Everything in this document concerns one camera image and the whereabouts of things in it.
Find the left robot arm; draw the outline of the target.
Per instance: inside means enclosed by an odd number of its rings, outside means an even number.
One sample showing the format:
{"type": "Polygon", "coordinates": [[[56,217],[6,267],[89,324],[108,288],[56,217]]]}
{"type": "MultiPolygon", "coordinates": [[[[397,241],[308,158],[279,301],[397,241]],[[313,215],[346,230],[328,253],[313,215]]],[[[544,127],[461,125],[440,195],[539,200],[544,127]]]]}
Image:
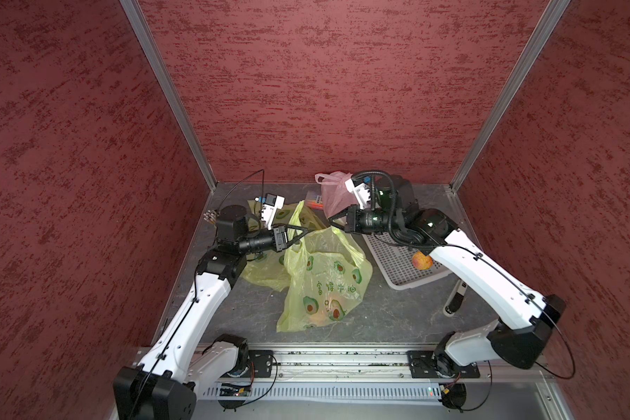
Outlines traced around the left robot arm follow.
{"type": "Polygon", "coordinates": [[[190,365],[204,332],[245,269],[249,255],[280,252],[304,238],[307,227],[274,224],[279,206],[261,205],[253,215],[243,206],[209,213],[215,239],[194,271],[187,298],[173,321],[136,367],[123,367],[113,382],[121,419],[189,419],[198,401],[196,391],[226,374],[243,374],[249,366],[246,339],[222,335],[203,352],[196,371],[190,365]]]}

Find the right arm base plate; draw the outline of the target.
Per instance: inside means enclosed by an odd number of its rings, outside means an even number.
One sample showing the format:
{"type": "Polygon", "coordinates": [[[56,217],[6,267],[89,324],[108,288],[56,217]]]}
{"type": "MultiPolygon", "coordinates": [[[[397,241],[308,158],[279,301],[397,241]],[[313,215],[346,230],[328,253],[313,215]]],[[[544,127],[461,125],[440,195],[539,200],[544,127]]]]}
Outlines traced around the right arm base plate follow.
{"type": "Polygon", "coordinates": [[[462,367],[447,355],[434,355],[433,351],[407,352],[409,370],[413,379],[479,379],[481,373],[475,363],[462,367]]]}

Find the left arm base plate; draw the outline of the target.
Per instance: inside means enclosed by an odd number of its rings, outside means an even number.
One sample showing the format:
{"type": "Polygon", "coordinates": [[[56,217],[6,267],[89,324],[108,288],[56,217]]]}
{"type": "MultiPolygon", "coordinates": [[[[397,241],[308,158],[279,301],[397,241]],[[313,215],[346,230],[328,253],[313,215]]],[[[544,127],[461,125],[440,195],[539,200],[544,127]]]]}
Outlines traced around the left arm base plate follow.
{"type": "Polygon", "coordinates": [[[250,349],[246,355],[240,356],[240,364],[235,366],[230,373],[225,373],[221,379],[249,381],[254,379],[267,379],[276,374],[275,355],[272,350],[250,349]]]}

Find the green plastic bag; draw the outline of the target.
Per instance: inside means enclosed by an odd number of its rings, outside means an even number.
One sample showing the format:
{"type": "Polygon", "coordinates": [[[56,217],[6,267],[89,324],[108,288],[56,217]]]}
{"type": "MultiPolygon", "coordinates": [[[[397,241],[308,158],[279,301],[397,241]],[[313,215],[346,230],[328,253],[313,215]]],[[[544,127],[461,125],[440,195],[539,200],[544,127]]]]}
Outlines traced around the green plastic bag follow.
{"type": "Polygon", "coordinates": [[[253,285],[286,291],[276,330],[295,333],[346,320],[362,303],[373,274],[350,234],[326,227],[304,202],[278,210],[278,224],[308,229],[288,250],[250,257],[242,277],[253,285]]]}

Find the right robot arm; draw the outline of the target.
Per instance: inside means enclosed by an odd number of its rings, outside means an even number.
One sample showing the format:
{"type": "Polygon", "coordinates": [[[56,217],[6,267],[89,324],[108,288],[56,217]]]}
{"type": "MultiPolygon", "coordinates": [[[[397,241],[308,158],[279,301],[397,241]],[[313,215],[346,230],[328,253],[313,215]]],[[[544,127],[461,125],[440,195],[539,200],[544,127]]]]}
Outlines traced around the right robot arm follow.
{"type": "Polygon", "coordinates": [[[422,252],[446,267],[495,311],[497,320],[468,332],[451,332],[433,353],[436,371],[457,376],[472,363],[502,360],[531,369],[558,332],[565,301],[544,296],[513,277],[480,250],[440,210],[420,208],[410,182],[402,185],[385,171],[361,171],[344,186],[355,203],[330,215],[330,224],[349,234],[388,234],[395,245],[422,252]]]}

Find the pink plastic bag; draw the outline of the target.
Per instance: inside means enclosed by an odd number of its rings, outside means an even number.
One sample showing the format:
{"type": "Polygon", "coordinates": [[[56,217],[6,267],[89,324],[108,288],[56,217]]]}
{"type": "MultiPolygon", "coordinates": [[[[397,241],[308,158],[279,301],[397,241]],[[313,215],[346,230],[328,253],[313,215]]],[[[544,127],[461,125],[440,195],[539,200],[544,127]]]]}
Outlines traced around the pink plastic bag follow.
{"type": "Polygon", "coordinates": [[[330,218],[359,201],[352,192],[348,192],[346,182],[351,180],[352,173],[335,171],[334,173],[317,173],[315,182],[320,185],[320,195],[325,217],[330,218]]]}

